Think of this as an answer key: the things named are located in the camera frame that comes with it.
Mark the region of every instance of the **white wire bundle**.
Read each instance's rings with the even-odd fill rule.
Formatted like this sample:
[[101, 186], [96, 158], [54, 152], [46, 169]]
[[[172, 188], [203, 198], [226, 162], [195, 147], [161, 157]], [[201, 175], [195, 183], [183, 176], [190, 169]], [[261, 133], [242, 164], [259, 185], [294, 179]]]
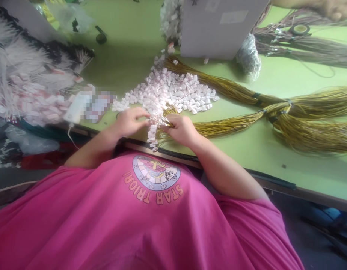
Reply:
[[16, 116], [20, 117], [17, 105], [14, 102], [14, 95], [12, 89], [7, 82], [7, 53], [0, 47], [0, 96], [3, 98], [5, 104], [5, 111], [1, 114], [9, 121], [15, 121]]
[[49, 94], [57, 94], [65, 92], [68, 88], [75, 85], [72, 75], [69, 73], [39, 73], [31, 76], [34, 83], [39, 83], [46, 87], [46, 92]]
[[72, 102], [67, 93], [83, 81], [77, 72], [94, 54], [82, 45], [66, 50], [56, 43], [43, 45], [9, 15], [0, 15], [0, 116], [11, 122], [24, 117], [34, 126], [62, 120]]
[[44, 65], [52, 63], [44, 49], [37, 50], [36, 47], [28, 44], [21, 35], [14, 38], [5, 47], [5, 50], [10, 74], [24, 72], [28, 75], [34, 75], [42, 72]]
[[12, 23], [7, 22], [7, 20], [0, 15], [0, 42], [6, 45], [16, 35], [17, 30], [13, 27]]
[[169, 42], [177, 41], [181, 45], [181, 17], [184, 0], [164, 0], [160, 10], [161, 31]]
[[63, 70], [63, 71], [69, 71], [71, 70], [71, 66], [74, 63], [74, 61], [71, 60], [71, 58], [62, 50], [59, 50], [61, 54], [61, 62], [56, 64], [56, 66]]
[[81, 72], [87, 67], [87, 65], [91, 62], [92, 57], [88, 55], [88, 53], [83, 49], [77, 49], [75, 50], [76, 55], [80, 61], [78, 65], [76, 65], [74, 71], [78, 74], [81, 74]]

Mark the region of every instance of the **person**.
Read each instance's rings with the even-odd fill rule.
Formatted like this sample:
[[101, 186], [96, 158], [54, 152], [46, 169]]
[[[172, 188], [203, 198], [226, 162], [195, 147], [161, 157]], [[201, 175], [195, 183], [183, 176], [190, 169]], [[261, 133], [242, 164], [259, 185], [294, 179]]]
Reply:
[[281, 8], [315, 9], [333, 21], [347, 19], [347, 0], [272, 0], [272, 4]]
[[195, 153], [217, 194], [172, 161], [110, 159], [121, 137], [148, 125], [142, 117], [121, 112], [0, 210], [0, 269], [303, 269], [262, 187], [188, 117], [170, 114], [174, 128], [164, 129]]

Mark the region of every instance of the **green tabletop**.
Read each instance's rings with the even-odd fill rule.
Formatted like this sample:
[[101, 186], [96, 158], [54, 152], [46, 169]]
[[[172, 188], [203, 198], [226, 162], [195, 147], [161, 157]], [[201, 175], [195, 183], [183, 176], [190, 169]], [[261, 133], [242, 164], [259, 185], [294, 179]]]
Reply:
[[[80, 42], [93, 48], [96, 58], [84, 71], [84, 78], [95, 86], [107, 86], [119, 97], [143, 82], [153, 65], [154, 57], [167, 47], [160, 33], [160, 7], [162, 1], [87, 1], [84, 9], [96, 20], [107, 34], [107, 43], [98, 45], [91, 31], [74, 36]], [[277, 22], [287, 14], [287, 9], [273, 8], [263, 22]], [[312, 27], [315, 36], [347, 41], [347, 27]], [[281, 98], [314, 93], [329, 86], [347, 86], [347, 69], [329, 68], [324, 65], [305, 63], [283, 57], [261, 57], [262, 70], [255, 82], [247, 82], [245, 76], [233, 61], [210, 60], [203, 65], [202, 59], [181, 58], [181, 60], [208, 74], [234, 80], [251, 90], [275, 95]], [[223, 96], [206, 112], [190, 116], [193, 122], [207, 122], [256, 111]], [[83, 126], [102, 130], [104, 122], [115, 121], [115, 112], [108, 112], [98, 124], [82, 123]], [[272, 126], [264, 119], [248, 130], [225, 138], [214, 139], [213, 143], [245, 168], [266, 173], [295, 183], [298, 187], [347, 200], [347, 155], [310, 156], [295, 152], [279, 141], [272, 132]], [[175, 143], [162, 146], [178, 153], [192, 152]]]

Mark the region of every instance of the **white cable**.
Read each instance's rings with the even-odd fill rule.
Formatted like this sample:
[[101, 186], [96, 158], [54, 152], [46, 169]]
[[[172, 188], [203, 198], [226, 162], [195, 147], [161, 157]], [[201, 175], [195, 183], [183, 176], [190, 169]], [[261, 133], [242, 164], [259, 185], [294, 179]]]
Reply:
[[71, 123], [70, 125], [69, 125], [69, 129], [68, 129], [68, 133], [67, 133], [67, 135], [68, 135], [68, 137], [70, 138], [70, 140], [72, 141], [72, 143], [73, 143], [73, 145], [79, 150], [79, 148], [76, 146], [76, 144], [75, 144], [75, 142], [72, 140], [72, 138], [71, 138], [71, 136], [70, 136], [70, 132], [71, 132], [71, 129], [74, 127], [74, 124], [73, 123]]

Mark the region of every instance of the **floor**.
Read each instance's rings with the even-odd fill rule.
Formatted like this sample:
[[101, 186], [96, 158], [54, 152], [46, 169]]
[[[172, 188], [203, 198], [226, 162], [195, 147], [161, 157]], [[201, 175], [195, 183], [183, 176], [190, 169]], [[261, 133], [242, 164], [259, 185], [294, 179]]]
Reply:
[[[25, 171], [1, 168], [0, 189], [27, 181], [40, 180], [51, 172], [51, 170]], [[330, 218], [327, 215], [314, 209], [307, 201], [284, 194], [274, 193], [271, 195], [271, 200], [281, 211], [287, 234], [306, 269], [347, 269], [347, 261], [330, 251], [330, 242], [320, 232], [300, 220], [302, 215], [328, 224]], [[335, 210], [329, 214], [335, 217]]]

